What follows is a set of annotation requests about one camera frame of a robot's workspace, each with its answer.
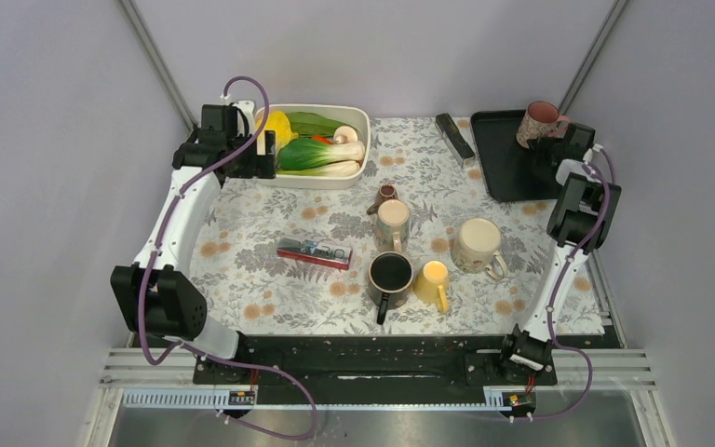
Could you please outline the pink ghost pattern mug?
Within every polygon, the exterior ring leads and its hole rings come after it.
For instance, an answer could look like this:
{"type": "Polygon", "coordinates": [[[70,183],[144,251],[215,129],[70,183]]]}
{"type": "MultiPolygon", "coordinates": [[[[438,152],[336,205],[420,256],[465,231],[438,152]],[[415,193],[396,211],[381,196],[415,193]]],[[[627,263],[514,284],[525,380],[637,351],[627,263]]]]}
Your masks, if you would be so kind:
{"type": "Polygon", "coordinates": [[[571,122],[572,119],[563,115],[551,102],[531,102],[516,132],[516,142],[521,147],[529,149],[529,141],[561,135],[571,122]]]}

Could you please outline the cream christmas mug green inside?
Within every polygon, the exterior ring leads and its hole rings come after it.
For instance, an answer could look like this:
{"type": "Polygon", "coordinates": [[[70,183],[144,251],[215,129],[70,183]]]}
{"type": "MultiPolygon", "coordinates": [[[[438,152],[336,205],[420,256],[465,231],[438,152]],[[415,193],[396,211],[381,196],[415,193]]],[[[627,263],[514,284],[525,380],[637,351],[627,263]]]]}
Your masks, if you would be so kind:
{"type": "Polygon", "coordinates": [[[451,257],[465,273],[487,273],[500,281],[509,271],[501,252],[502,232],[492,221],[475,217],[466,220],[455,234],[451,257]]]}

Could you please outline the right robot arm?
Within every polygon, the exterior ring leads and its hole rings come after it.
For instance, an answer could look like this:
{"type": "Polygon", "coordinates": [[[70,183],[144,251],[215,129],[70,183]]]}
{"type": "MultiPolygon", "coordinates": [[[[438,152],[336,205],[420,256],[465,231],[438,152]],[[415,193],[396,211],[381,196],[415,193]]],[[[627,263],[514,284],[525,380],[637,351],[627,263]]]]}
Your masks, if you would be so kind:
{"type": "Polygon", "coordinates": [[[551,238],[549,266],[529,315],[505,337],[496,360],[498,374],[508,383],[518,384],[552,366],[557,323],[573,280],[608,237],[622,188],[613,170],[604,175],[593,161],[594,155],[607,155],[594,143],[595,134],[591,127],[572,123],[560,138],[531,141],[561,189],[546,226],[551,238]]]}

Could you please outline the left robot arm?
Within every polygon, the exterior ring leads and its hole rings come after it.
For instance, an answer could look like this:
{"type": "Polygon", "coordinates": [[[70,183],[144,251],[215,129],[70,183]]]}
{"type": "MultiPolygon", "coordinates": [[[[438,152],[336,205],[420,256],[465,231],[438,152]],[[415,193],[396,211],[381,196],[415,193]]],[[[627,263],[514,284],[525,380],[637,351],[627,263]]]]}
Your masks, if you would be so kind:
{"type": "Polygon", "coordinates": [[[189,346],[216,359],[216,371],[231,383],[246,379],[250,355],[239,349],[241,332],[210,317],[207,300],[188,275],[204,219],[228,178],[275,177],[275,135],[252,134],[252,101],[205,104],[202,122],[172,158],[170,188],[155,227],[132,264],[110,276],[128,329],[189,346]]]}

